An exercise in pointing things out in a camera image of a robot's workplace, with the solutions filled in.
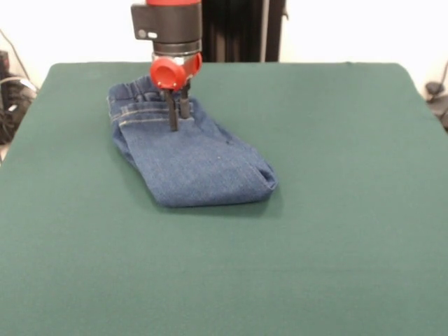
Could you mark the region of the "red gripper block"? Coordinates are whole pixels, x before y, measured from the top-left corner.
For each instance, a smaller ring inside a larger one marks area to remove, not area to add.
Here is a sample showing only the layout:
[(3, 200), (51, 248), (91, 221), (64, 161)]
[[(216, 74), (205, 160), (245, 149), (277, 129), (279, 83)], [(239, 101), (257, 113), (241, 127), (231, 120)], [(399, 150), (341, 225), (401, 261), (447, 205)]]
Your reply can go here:
[(179, 98), (180, 116), (182, 119), (190, 117), (189, 90), (190, 82), (202, 67), (202, 54), (195, 53), (182, 57), (153, 56), (150, 65), (150, 79), (163, 90), (164, 99), (168, 106), (169, 126), (171, 131), (179, 129), (178, 112), (173, 96), (173, 90), (180, 90)]

